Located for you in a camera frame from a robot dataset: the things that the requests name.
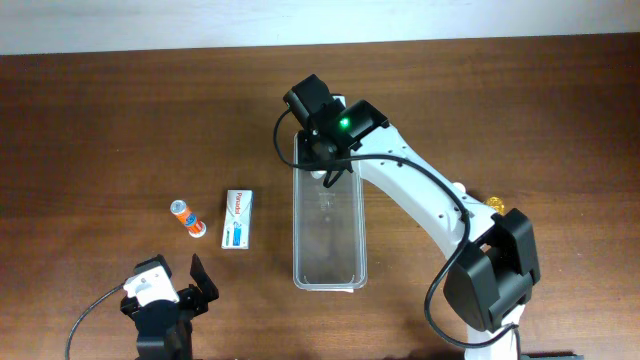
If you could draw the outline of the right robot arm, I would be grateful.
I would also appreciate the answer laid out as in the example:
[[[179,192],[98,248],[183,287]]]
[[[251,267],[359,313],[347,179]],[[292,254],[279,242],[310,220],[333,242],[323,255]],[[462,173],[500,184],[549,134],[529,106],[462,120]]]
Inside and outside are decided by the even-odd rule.
[[[539,263],[530,220],[474,199],[423,160],[371,104],[340,97],[289,100],[301,124],[294,171],[293,279],[305,290],[347,291],[366,278],[362,185],[388,195],[436,243],[445,264],[431,283],[467,327],[468,359],[518,359],[519,321]]]

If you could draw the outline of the white Panadol box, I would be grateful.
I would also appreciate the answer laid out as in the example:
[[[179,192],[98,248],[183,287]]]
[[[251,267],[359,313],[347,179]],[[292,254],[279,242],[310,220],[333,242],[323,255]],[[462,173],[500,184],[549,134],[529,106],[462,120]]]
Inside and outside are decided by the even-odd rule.
[[[222,249],[249,249],[253,199],[252,190],[227,191]]]

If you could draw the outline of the gold lid jar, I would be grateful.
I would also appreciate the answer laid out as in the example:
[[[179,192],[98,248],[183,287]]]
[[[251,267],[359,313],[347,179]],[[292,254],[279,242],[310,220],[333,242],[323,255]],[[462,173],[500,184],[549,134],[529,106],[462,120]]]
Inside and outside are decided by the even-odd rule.
[[[492,196],[484,201],[484,204],[494,209],[498,214],[505,214],[505,203],[500,197]]]

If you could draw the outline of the orange tablet tube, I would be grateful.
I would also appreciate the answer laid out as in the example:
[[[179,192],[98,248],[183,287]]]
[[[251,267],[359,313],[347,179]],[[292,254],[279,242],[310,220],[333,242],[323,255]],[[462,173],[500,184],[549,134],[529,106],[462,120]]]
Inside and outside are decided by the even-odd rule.
[[[189,208],[184,200],[174,200],[170,212],[185,226],[190,236],[200,238],[206,233],[206,224]]]

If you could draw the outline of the clear plastic container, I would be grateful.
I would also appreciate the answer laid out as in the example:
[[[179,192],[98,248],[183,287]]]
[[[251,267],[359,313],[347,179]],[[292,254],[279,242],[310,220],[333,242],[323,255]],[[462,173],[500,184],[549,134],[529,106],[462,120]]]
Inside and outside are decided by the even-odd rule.
[[[345,172],[331,187],[293,170],[293,281],[306,291],[353,292],[367,282],[361,178]]]

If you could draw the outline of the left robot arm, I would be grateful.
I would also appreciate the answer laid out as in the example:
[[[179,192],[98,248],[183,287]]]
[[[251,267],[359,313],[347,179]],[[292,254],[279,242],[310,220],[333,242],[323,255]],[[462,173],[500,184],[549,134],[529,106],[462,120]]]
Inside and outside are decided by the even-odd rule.
[[[208,311],[219,298],[219,291],[194,255],[188,287],[177,291],[171,282],[171,270],[162,255],[134,268],[134,275],[123,285],[126,296],[120,311],[135,324],[138,332],[138,357],[147,360],[191,359],[192,320]]]

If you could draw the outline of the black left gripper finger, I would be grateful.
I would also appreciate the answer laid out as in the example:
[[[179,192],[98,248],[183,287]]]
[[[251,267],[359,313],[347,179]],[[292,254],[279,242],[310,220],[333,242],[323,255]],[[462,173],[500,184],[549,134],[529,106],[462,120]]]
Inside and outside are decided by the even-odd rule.
[[[161,254],[145,260],[134,267],[134,275],[144,280],[170,279],[172,272]]]
[[[190,268],[190,275],[196,282],[202,293],[203,299],[209,303],[219,298],[219,290],[206,273],[204,266],[197,254],[193,254]]]

